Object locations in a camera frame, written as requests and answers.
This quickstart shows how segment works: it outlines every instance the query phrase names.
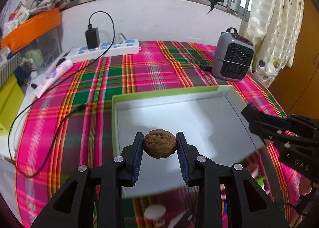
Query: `hand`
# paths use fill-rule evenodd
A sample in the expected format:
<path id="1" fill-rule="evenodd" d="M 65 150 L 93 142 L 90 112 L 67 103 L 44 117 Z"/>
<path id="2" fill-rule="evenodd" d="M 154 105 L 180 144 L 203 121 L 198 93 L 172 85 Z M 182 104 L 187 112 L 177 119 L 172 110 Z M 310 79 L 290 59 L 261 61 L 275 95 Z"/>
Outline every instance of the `hand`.
<path id="1" fill-rule="evenodd" d="M 313 183 L 312 181 L 305 176 L 301 176 L 300 178 L 300 184 L 299 184 L 299 192 L 301 195 L 305 196 L 306 194 L 309 194 L 312 190 L 312 186 L 315 188 L 319 188 L 318 183 Z"/>

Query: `plaid bed sheet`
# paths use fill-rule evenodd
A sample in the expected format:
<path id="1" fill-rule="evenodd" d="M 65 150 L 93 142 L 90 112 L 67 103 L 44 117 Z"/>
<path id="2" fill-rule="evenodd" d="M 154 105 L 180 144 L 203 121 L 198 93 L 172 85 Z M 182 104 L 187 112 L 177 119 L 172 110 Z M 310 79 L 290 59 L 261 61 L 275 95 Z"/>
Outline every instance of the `plaid bed sheet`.
<path id="1" fill-rule="evenodd" d="M 28 113 L 17 154 L 17 164 L 27 174 L 34 173 L 50 148 L 60 121 L 77 105 L 89 101 L 85 112 L 66 120 L 44 170 L 32 179 L 16 172 L 16 199 L 24 227 L 34 219 L 65 180 L 85 164 L 100 166 L 113 160 L 111 134 L 111 99 L 113 95 L 167 88 L 224 85 L 199 69 L 199 63 L 210 64 L 215 47 L 203 44 L 147 41 L 140 42 L 139 54 L 107 57 L 78 72 L 46 94 Z M 77 63 L 64 77 L 89 61 Z M 269 91 L 249 72 L 243 81 L 229 83 L 247 102 L 253 102 L 265 113 L 284 116 Z M 296 204 L 299 198 L 299 174 L 278 161 L 278 152 L 269 145 L 248 157 L 259 165 L 259 176 L 266 176 L 265 189 L 276 203 Z M 143 218 L 145 208 L 154 203 L 166 206 L 167 227 L 170 220 L 197 204 L 196 188 L 181 188 L 164 194 L 127 199 L 123 202 L 126 228 L 153 228 Z M 223 203 L 223 227 L 227 227 Z M 281 211 L 290 222 L 293 209 Z"/>

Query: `screw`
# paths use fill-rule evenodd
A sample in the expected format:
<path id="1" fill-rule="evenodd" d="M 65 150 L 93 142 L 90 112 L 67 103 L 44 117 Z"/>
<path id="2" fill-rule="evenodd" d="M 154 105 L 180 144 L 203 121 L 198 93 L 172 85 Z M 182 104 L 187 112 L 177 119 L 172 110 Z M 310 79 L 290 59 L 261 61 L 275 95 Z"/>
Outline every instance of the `screw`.
<path id="1" fill-rule="evenodd" d="M 200 162 L 205 162 L 207 159 L 206 159 L 205 156 L 198 156 L 197 160 L 200 161 Z"/>
<path id="2" fill-rule="evenodd" d="M 236 164 L 234 165 L 234 169 L 235 169 L 235 170 L 238 170 L 238 171 L 241 171 L 241 170 L 242 170 L 242 165 L 239 164 L 239 163 L 236 163 Z"/>
<path id="3" fill-rule="evenodd" d="M 83 171 L 86 171 L 86 170 L 87 170 L 87 166 L 85 166 L 85 165 L 81 165 L 81 166 L 78 167 L 78 171 L 79 172 L 83 172 Z"/>
<path id="4" fill-rule="evenodd" d="M 124 158 L 122 157 L 122 156 L 116 156 L 115 158 L 114 158 L 114 161 L 115 162 L 122 162 L 124 160 Z"/>

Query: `white power strip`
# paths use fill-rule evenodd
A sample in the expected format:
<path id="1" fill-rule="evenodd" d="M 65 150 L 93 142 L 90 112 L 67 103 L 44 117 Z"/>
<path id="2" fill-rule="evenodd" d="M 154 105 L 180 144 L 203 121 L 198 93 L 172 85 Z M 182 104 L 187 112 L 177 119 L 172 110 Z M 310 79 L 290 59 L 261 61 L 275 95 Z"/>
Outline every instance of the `white power strip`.
<path id="1" fill-rule="evenodd" d="M 98 48 L 88 50 L 87 47 L 75 48 L 72 49 L 69 54 L 65 57 L 70 59 L 73 63 L 94 60 L 98 58 L 106 49 L 110 47 L 111 43 L 103 43 Z M 116 55 L 125 55 L 125 54 L 137 54 L 140 51 L 140 46 L 138 40 L 125 40 L 121 44 L 114 44 L 107 51 L 103 57 L 110 57 Z"/>

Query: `wooden wardrobe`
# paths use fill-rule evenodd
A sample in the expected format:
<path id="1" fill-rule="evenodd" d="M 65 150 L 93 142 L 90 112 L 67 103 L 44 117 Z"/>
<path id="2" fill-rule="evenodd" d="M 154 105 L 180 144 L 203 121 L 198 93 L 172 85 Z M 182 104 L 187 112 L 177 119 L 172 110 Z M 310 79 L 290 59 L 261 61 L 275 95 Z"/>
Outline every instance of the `wooden wardrobe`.
<path id="1" fill-rule="evenodd" d="M 269 87 L 286 114 L 319 119 L 319 12 L 304 0 L 292 69 L 285 67 Z"/>

